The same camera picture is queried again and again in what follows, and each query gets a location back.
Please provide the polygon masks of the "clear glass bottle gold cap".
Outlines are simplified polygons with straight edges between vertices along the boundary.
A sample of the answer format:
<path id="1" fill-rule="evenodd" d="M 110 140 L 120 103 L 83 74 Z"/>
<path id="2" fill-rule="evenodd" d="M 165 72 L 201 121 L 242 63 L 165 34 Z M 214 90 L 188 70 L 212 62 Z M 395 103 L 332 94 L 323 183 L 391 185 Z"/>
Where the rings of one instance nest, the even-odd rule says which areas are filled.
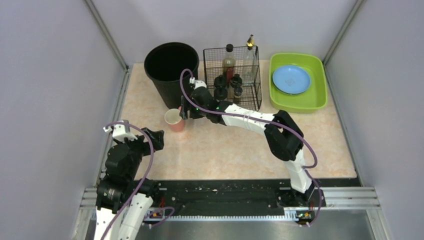
<path id="1" fill-rule="evenodd" d="M 254 35 L 251 34 L 246 41 L 246 49 L 243 56 L 243 82 L 245 84 L 253 84 L 257 76 L 257 47 L 254 41 Z"/>

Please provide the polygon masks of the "spice jar black lid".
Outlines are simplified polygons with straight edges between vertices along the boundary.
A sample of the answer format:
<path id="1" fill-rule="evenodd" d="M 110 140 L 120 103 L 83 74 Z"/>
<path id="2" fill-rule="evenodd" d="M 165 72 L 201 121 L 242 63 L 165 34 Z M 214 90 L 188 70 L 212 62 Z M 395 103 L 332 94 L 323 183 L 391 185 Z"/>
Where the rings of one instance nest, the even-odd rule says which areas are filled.
<path id="1" fill-rule="evenodd" d="M 219 75 L 214 79 L 213 83 L 215 88 L 226 88 L 227 87 L 227 79 L 223 75 Z"/>
<path id="2" fill-rule="evenodd" d="M 213 97 L 217 101 L 224 101 L 228 97 L 228 90 L 225 87 L 217 87 L 213 91 Z"/>
<path id="3" fill-rule="evenodd" d="M 230 80 L 230 86 L 232 88 L 238 88 L 238 87 L 241 87 L 242 84 L 243 84 L 243 80 L 241 76 L 238 73 L 234 74 L 234 76 Z"/>

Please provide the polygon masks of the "small dark spice jar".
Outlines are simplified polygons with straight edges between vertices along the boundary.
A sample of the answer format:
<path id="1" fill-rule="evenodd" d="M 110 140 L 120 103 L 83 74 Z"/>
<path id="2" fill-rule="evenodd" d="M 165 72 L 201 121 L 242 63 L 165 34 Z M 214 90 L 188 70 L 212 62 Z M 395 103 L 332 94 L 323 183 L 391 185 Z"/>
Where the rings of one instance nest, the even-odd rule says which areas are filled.
<path id="1" fill-rule="evenodd" d="M 237 86 L 233 89 L 233 103 L 238 104 L 241 101 L 243 94 L 243 88 L 241 86 Z"/>

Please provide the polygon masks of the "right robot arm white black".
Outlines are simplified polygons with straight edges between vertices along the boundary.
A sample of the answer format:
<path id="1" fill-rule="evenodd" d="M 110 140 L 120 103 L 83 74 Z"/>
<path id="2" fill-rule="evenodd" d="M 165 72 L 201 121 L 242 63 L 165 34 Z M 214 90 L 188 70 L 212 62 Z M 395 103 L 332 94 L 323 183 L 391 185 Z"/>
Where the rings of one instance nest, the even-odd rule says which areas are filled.
<path id="1" fill-rule="evenodd" d="M 320 208 L 324 203 L 324 193 L 318 181 L 309 173 L 318 164 L 318 157 L 304 134 L 289 113 L 262 113 L 245 109 L 234 102 L 216 100 L 204 86 L 196 86 L 191 95 L 181 96 L 183 119 L 207 118 L 214 124 L 239 127 L 265 137 L 273 156 L 283 161 L 289 174 L 290 187 L 306 202 L 314 193 Z"/>

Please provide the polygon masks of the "pink ceramic mug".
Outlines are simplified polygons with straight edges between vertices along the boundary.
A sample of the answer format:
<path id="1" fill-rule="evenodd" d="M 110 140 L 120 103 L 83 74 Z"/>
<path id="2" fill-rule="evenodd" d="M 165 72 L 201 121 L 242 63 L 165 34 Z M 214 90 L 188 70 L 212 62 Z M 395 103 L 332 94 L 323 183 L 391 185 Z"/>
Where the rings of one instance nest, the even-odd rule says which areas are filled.
<path id="1" fill-rule="evenodd" d="M 179 133 L 184 130 L 185 122 L 180 116 L 181 108 L 169 109 L 164 114 L 164 120 L 172 132 Z"/>

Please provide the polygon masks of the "dark sauce bottle black cap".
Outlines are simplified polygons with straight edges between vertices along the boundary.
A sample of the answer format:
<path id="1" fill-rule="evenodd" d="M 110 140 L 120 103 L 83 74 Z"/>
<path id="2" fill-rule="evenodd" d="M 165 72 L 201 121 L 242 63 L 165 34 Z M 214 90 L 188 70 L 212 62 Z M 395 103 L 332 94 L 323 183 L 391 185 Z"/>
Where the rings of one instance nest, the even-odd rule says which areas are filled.
<path id="1" fill-rule="evenodd" d="M 227 44 L 225 47 L 225 56 L 222 60 L 223 76 L 226 79 L 227 86 L 230 85 L 231 79 L 234 76 L 236 59 L 234 56 L 234 46 L 232 44 Z"/>

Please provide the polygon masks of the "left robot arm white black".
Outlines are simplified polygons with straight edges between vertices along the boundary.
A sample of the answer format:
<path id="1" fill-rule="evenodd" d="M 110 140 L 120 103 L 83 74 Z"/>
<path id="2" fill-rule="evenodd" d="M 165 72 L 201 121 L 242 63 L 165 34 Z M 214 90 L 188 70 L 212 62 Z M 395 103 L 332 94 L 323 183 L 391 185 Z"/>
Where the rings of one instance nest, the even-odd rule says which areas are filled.
<path id="1" fill-rule="evenodd" d="M 107 152 L 105 175 L 96 189 L 96 240 L 134 240 L 159 194 L 156 181 L 136 180 L 136 174 L 143 157 L 164 148 L 165 133 L 145 127 L 135 135 L 130 128 L 126 120 L 103 128 L 115 145 Z"/>

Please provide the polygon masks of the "blue plastic plate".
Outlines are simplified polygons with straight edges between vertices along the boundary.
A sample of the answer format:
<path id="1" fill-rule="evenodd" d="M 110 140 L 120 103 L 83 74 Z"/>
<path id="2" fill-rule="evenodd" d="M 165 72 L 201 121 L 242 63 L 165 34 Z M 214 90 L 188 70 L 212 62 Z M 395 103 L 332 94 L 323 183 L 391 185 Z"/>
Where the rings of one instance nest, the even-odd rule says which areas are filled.
<path id="1" fill-rule="evenodd" d="M 311 86 L 310 75 L 296 65 L 283 65 L 272 74 L 272 83 L 281 92 L 289 95 L 299 95 Z"/>

